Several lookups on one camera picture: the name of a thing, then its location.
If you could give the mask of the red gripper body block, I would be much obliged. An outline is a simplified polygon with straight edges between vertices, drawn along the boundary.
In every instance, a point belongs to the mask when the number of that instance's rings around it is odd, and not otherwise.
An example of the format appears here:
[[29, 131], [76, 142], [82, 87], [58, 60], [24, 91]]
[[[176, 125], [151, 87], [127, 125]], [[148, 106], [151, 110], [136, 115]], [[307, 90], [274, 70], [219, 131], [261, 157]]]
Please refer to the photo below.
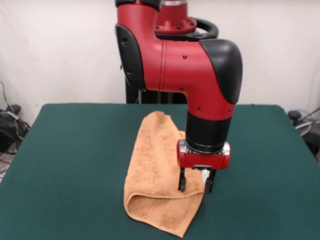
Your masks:
[[223, 170], [229, 165], [231, 147], [225, 142], [220, 152], [214, 154], [199, 153], [191, 150], [184, 139], [176, 146], [177, 163], [180, 168]]

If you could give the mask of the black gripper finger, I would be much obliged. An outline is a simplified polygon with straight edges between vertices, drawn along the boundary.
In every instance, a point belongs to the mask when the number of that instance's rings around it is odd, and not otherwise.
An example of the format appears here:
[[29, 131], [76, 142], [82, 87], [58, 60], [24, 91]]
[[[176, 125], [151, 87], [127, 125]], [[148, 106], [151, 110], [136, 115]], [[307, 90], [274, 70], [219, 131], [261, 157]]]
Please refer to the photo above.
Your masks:
[[184, 192], [186, 190], [185, 168], [181, 167], [179, 171], [178, 190]]
[[205, 186], [204, 186], [204, 192], [205, 192], [205, 193], [211, 193], [211, 192], [212, 192], [216, 173], [217, 173], [217, 170], [216, 170], [216, 169], [211, 169], [211, 170], [209, 171], [209, 175], [208, 175], [208, 177], [206, 178]]

